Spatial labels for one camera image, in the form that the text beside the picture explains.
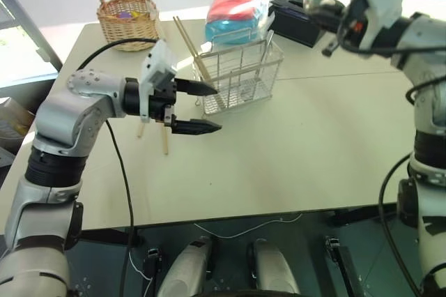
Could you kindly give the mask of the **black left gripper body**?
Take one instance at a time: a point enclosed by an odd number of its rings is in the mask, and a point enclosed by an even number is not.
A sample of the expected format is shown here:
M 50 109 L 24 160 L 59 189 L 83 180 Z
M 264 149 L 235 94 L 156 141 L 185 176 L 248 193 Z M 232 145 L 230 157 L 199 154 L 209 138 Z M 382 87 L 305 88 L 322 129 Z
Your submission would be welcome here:
M 176 104 L 177 84 L 168 82 L 160 91 L 155 90 L 149 96 L 149 118 L 166 127 L 174 123 L 174 105 Z

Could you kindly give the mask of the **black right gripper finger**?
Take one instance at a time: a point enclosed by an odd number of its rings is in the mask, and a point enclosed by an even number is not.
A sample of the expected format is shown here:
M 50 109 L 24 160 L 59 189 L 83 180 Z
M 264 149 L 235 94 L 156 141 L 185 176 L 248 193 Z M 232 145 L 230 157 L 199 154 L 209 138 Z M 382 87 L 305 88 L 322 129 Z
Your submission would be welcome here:
M 321 51 L 323 56 L 332 56 L 333 53 L 340 47 L 340 33 L 341 31 L 337 31 L 329 35 L 328 41 L 326 44 L 324 44 Z
M 343 18 L 342 13 L 315 11 L 308 14 L 310 20 L 324 31 L 338 31 Z

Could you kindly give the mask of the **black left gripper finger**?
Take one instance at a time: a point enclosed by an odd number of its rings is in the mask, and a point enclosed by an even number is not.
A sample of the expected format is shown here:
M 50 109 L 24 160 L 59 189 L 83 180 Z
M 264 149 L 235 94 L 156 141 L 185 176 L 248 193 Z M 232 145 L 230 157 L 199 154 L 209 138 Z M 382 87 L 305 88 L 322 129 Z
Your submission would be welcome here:
M 179 135 L 204 135 L 221 129 L 221 125 L 205 119 L 175 120 L 171 124 L 171 133 Z
M 178 78 L 174 81 L 178 92 L 183 92 L 191 96 L 212 96 L 217 94 L 217 90 L 206 82 Z

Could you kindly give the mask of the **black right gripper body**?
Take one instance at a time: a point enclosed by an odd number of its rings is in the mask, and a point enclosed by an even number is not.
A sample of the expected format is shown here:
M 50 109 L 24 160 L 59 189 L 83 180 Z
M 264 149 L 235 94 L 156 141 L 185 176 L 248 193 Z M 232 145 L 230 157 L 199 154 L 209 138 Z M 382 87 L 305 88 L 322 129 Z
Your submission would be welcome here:
M 369 8 L 367 0 L 351 0 L 341 20 L 341 37 L 350 45 L 359 45 L 365 34 L 368 19 L 365 15 Z

